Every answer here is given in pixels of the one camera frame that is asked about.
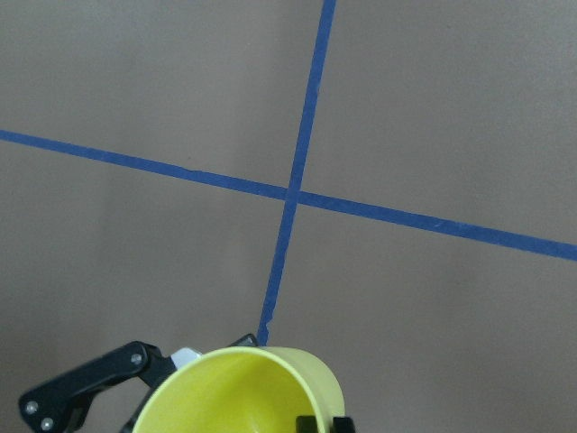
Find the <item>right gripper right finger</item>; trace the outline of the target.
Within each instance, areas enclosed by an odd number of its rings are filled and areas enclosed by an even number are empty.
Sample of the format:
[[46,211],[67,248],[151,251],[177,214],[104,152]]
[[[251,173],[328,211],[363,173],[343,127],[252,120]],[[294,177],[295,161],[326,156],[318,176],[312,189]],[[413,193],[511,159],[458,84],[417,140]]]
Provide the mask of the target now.
[[295,431],[297,433],[355,433],[356,427],[353,419],[346,416],[319,419],[313,415],[300,415],[296,417]]

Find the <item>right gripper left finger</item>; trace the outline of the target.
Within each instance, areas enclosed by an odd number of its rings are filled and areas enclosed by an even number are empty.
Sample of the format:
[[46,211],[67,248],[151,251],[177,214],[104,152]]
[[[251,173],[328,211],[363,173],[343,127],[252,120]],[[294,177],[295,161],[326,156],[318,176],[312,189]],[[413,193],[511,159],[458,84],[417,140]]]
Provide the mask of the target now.
[[165,356],[154,345],[133,341],[30,389],[19,398],[18,409],[33,432],[76,432],[83,427],[99,393],[138,378],[149,390],[121,427],[122,432],[134,432],[152,394],[177,370],[200,356],[189,347]]

